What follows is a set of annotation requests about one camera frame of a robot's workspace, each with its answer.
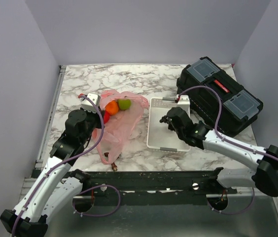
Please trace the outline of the pink plastic bag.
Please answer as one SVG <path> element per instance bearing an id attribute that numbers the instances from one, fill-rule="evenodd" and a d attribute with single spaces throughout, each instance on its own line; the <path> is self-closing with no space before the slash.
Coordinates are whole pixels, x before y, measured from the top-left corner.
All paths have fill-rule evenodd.
<path id="1" fill-rule="evenodd" d="M 129 109 L 111 116 L 104 125 L 104 135 L 96 149 L 101 162 L 105 165 L 110 165 L 117 160 L 128 143 L 135 126 L 142 118 L 144 110 L 149 108 L 149 102 L 145 97 L 128 91 L 120 93 L 114 89 L 101 93 L 100 108 L 104 109 L 109 102 L 119 99 L 129 99 L 131 105 Z"/>

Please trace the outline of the dark fake grape bunch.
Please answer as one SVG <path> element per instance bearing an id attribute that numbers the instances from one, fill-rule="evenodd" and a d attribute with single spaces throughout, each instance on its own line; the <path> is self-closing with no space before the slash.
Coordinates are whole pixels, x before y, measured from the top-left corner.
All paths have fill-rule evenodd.
<path id="1" fill-rule="evenodd" d="M 159 123 L 166 123 L 166 124 L 168 124 L 169 122 L 170 122 L 170 119 L 168 118 L 168 116 L 163 116 L 159 120 Z"/>

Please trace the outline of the orange fake tangerine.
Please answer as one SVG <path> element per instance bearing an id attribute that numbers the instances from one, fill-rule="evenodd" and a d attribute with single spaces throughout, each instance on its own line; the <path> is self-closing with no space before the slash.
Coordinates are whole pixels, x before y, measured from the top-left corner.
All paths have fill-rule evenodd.
<path id="1" fill-rule="evenodd" d="M 117 114 L 119 112 L 119 106 L 116 101 L 109 102 L 106 107 L 105 111 L 108 112 L 111 116 Z"/>

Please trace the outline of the red fake apple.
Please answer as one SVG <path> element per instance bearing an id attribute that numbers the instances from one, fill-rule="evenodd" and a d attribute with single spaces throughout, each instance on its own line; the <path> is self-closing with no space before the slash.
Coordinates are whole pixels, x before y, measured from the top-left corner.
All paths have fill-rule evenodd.
<path id="1" fill-rule="evenodd" d="M 104 124 L 106 124 L 110 119 L 110 113 L 105 111 L 103 119 L 104 119 Z"/>

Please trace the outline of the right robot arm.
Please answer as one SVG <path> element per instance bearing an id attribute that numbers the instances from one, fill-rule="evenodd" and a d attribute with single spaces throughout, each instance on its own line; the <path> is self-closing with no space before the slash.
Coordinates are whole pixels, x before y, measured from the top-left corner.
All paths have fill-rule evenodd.
<path id="1" fill-rule="evenodd" d="M 160 122 L 166 123 L 187 145 L 219 153 L 245 165 L 243 169 L 221 169 L 208 181 L 211 192 L 252 187 L 270 197 L 278 197 L 278 147 L 253 146 L 220 134 L 202 121 L 194 123 L 180 107 L 171 108 Z"/>

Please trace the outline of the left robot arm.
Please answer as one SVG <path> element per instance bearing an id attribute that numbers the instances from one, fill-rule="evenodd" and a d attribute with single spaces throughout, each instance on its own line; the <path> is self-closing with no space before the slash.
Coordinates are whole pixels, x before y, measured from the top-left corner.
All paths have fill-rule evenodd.
<path id="1" fill-rule="evenodd" d="M 75 195 L 85 195 L 91 184 L 87 174 L 75 170 L 61 187 L 58 184 L 74 165 L 75 161 L 98 144 L 86 148 L 92 133 L 104 128 L 104 114 L 100 108 L 92 112 L 85 109 L 73 110 L 65 123 L 65 130 L 54 143 L 45 167 L 27 194 L 12 209 L 0 216 L 5 229 L 13 237 L 43 237 L 51 219 Z"/>

